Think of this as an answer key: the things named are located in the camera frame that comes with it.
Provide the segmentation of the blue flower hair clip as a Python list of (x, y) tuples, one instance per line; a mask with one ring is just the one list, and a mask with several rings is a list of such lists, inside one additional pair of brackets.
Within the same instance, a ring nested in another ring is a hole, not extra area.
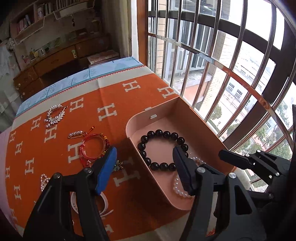
[(122, 170), (124, 168), (123, 164), (124, 164), (124, 162), (121, 162), (121, 161), (117, 160), (116, 163), (114, 164), (113, 171), (117, 172), (119, 170)]

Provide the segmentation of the white watch band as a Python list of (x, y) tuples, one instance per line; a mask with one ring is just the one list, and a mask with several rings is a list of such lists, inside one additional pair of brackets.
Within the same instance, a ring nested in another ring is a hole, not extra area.
[[(78, 206), (77, 206), (77, 200), (76, 200), (76, 193), (71, 192), (70, 194), (71, 194), (70, 201), (71, 201), (72, 209), (78, 214), (79, 212), (78, 212)], [(95, 197), (95, 204), (98, 208), (99, 215), (102, 218), (105, 218), (109, 214), (112, 214), (112, 212), (114, 211), (113, 209), (109, 210), (109, 202), (106, 195), (103, 192), (101, 192), (99, 196)]]

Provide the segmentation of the small pearl heart clip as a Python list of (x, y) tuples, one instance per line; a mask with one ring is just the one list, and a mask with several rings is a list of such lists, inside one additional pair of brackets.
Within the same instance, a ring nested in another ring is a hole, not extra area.
[(43, 192), (44, 188), (46, 187), (46, 185), (48, 184), (50, 178), (47, 177), (46, 174), (42, 174), (40, 177), (40, 181), (41, 181), (41, 192)]

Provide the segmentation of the pearl gold hair clip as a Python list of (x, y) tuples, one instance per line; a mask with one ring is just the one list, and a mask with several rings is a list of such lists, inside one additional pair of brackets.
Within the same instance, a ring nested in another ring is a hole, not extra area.
[(69, 133), (68, 137), (69, 139), (73, 138), (81, 138), (86, 137), (88, 134), (90, 134), (95, 129), (95, 126), (92, 126), (88, 131), (75, 131), (72, 133)]

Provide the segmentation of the orange H-pattern blanket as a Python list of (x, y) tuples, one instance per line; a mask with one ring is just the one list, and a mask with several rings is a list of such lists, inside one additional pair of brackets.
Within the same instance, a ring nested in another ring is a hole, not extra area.
[[(51, 106), (67, 106), (65, 115), (46, 128)], [(86, 137), (67, 138), (95, 129)], [(105, 135), (117, 149), (123, 169), (113, 172), (104, 190), (112, 214), (103, 218), (111, 240), (179, 240), (192, 199), (173, 189), (176, 174), (152, 171), (137, 150), (141, 136), (161, 129), (184, 137), (189, 154), (227, 174), (224, 144), (204, 121), (147, 66), (93, 78), (63, 90), (28, 109), (13, 122), (5, 165), (6, 193), (16, 230), (22, 233), (41, 195), (42, 174), (64, 176), (82, 170), (81, 151), (98, 157)]]

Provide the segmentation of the silver crystal leaf hair comb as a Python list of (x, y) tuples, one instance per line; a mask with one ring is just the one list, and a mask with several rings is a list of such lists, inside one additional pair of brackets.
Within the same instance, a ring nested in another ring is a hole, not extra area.
[(55, 104), (50, 107), (47, 112), (47, 116), (44, 119), (44, 123), (46, 124), (46, 128), (54, 126), (59, 121), (61, 121), (65, 115), (65, 109), (67, 106), (63, 106), (62, 104)]

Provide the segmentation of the metal window security grille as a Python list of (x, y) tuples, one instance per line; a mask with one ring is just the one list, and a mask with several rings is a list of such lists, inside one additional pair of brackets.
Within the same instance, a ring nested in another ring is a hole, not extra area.
[(148, 1), (147, 65), (231, 151), (290, 160), (295, 27), (277, 1)]

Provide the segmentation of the light blue bed sheet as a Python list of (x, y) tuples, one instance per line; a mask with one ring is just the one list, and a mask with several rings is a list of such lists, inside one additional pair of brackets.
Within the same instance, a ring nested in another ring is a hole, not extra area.
[(32, 108), (41, 101), (48, 99), (54, 94), (57, 94), (70, 87), (76, 86), (79, 83), (83, 83), (87, 80), (91, 80), (96, 77), (102, 77), (104, 75), (113, 74), (121, 70), (126, 70), (138, 66), (142, 66), (142, 63), (133, 57), (121, 58), (91, 66), (88, 69), (77, 72), (73, 75), (70, 75), (60, 81), (51, 84), (48, 87), (41, 89), (20, 105), (16, 113), (16, 116), (20, 116), (28, 109)]

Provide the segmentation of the wooden desk with drawers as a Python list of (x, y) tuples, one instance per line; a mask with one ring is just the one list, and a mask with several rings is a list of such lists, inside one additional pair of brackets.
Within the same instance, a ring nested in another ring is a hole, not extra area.
[(110, 34), (94, 35), (63, 44), (38, 57), (14, 78), (21, 100), (26, 100), (45, 87), (89, 67), (87, 59), (112, 49)]

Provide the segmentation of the stack of books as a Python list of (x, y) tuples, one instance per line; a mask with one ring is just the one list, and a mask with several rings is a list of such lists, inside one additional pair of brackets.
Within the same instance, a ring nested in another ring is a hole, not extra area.
[(89, 64), (90, 64), (89, 66), (93, 66), (93, 65), (117, 60), (119, 58), (120, 58), (120, 55), (118, 52), (114, 50), (108, 50), (108, 51), (104, 51), (104, 52), (89, 56), (87, 57), (87, 60), (89, 61)]

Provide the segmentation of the white mug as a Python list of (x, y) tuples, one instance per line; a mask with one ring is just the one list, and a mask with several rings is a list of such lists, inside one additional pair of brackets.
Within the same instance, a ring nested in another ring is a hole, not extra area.
[(36, 51), (36, 53), (38, 54), (38, 57), (42, 57), (46, 54), (46, 51), (43, 48), (40, 48)]

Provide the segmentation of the wooden wall bookshelf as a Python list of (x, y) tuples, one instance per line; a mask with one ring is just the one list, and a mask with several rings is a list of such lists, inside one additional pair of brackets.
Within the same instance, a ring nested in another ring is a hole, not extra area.
[(60, 20), (94, 6), (95, 1), (34, 1), (10, 19), (10, 37), (18, 45), (41, 30), (45, 20)]

